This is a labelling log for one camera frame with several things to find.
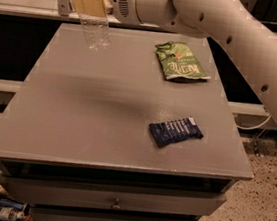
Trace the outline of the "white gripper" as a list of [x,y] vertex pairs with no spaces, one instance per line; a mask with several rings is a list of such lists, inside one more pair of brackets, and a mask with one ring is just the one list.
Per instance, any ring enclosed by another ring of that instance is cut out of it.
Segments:
[[121,23],[136,24],[136,0],[71,0],[74,11],[87,16],[106,17],[112,14]]

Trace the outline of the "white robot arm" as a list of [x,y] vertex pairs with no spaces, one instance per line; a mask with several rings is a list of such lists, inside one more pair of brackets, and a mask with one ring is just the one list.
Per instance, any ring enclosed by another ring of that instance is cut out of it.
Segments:
[[240,0],[71,0],[79,14],[152,24],[192,37],[209,36],[225,51],[277,123],[277,35]]

